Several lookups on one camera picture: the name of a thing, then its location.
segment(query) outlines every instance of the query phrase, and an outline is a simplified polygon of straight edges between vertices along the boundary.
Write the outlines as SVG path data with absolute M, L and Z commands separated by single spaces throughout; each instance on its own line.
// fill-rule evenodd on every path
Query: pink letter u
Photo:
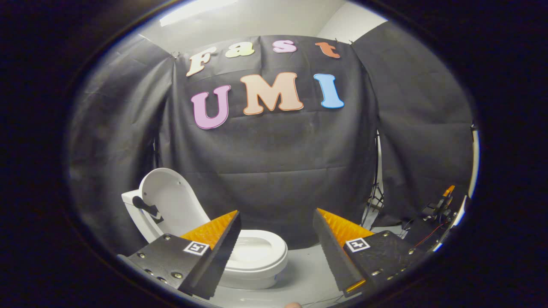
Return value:
M 213 90 L 219 103 L 219 113 L 213 118 L 208 117 L 206 113 L 206 98 L 209 93 L 202 92 L 190 99 L 194 103 L 194 120 L 198 127 L 212 129 L 225 123 L 229 117 L 229 90 L 229 85 L 222 85 Z

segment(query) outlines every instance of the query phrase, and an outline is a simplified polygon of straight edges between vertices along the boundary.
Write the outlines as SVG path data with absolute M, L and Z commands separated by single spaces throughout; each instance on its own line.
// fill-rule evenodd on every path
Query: floor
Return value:
M 377 210 L 369 212 L 363 225 L 366 229 L 377 214 Z M 371 231 L 377 233 L 385 230 L 398 235 L 402 233 L 400 226 L 378 227 Z M 269 289 L 242 290 L 218 286 L 215 296 L 204 301 L 226 308 L 284 308 L 294 301 L 303 308 L 327 308 L 352 298 L 344 298 L 343 293 L 337 290 L 319 244 L 290 250 L 287 267 L 279 275 L 279 281 Z

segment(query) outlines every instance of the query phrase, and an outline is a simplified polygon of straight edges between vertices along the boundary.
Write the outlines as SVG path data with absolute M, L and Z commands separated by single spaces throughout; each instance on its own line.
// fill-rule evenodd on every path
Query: red wire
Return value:
M 434 231 L 432 231 L 432 233 L 430 233 L 427 237 L 424 238 L 424 240 L 420 241 L 417 245 L 415 245 L 415 247 L 417 247 L 418 245 L 421 245 L 425 240 L 427 240 L 429 237 L 432 236 L 432 234 L 434 234 L 434 232 L 436 232 L 436 230 L 438 230 L 439 227 L 445 225 L 445 223 L 442 223 L 441 225 L 437 226 L 437 228 L 434 229 Z

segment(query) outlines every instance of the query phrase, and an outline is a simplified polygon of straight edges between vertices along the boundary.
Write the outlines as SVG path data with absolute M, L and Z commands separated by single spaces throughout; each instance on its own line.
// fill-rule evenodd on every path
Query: black backdrop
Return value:
M 472 175 L 472 105 L 446 65 L 410 33 L 385 22 L 352 45 L 378 102 L 384 208 L 373 226 L 413 219 L 455 185 L 451 206 Z
M 297 51 L 275 53 L 273 42 L 283 39 Z M 238 42 L 252 42 L 255 52 L 225 57 Z M 341 58 L 324 55 L 317 42 L 335 46 Z M 189 57 L 210 47 L 217 50 L 205 68 L 187 77 Z M 281 72 L 297 74 L 305 107 L 245 115 L 240 78 L 259 74 L 273 84 Z M 335 76 L 343 108 L 320 105 L 317 73 Z M 216 115 L 213 89 L 227 84 L 227 121 L 198 127 L 190 98 L 209 92 L 207 114 Z M 210 218 L 238 209 L 243 228 L 274 232 L 290 249 L 317 242 L 311 227 L 317 207 L 360 221 L 377 129 L 385 206 L 374 226 L 415 218 L 449 185 L 456 186 L 457 207 L 470 182 L 471 103 L 444 64 L 392 22 L 351 45 L 242 37 L 176 59 L 134 36 L 102 59 L 81 92 L 69 129 L 71 187 L 82 219 L 113 253 L 131 254 L 144 244 L 120 194 L 136 189 L 154 167 L 181 173 Z
M 274 52 L 273 42 L 282 39 L 297 51 Z M 255 52 L 225 57 L 238 42 L 252 42 Z M 324 55 L 317 42 L 335 46 L 340 58 Z M 189 57 L 212 46 L 217 51 L 205 68 L 186 77 Z M 273 84 L 281 72 L 297 74 L 304 108 L 245 115 L 240 78 L 259 74 Z M 321 106 L 317 73 L 335 76 L 344 107 Z M 209 92 L 207 114 L 216 115 L 213 90 L 227 84 L 226 122 L 198 127 L 191 97 Z M 144 244 L 120 194 L 137 189 L 154 167 L 181 173 L 211 219 L 238 209 L 244 229 L 274 232 L 289 249 L 317 243 L 311 219 L 317 207 L 361 220 L 375 172 L 377 112 L 368 75 L 349 44 L 243 37 L 175 59 L 136 36 L 105 56 L 81 92 L 69 130 L 70 183 L 83 221 L 112 253 L 131 254 Z

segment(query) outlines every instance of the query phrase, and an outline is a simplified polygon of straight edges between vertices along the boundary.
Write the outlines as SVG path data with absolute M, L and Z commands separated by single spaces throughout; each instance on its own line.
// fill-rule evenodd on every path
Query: toilet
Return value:
M 133 206 L 135 196 L 155 205 L 158 214 L 153 217 Z M 149 172 L 139 189 L 123 193 L 122 200 L 148 243 L 165 233 L 181 236 L 210 221 L 188 182 L 168 168 Z M 280 236 L 264 230 L 242 230 L 219 285 L 249 290 L 270 288 L 286 265 L 287 245 Z

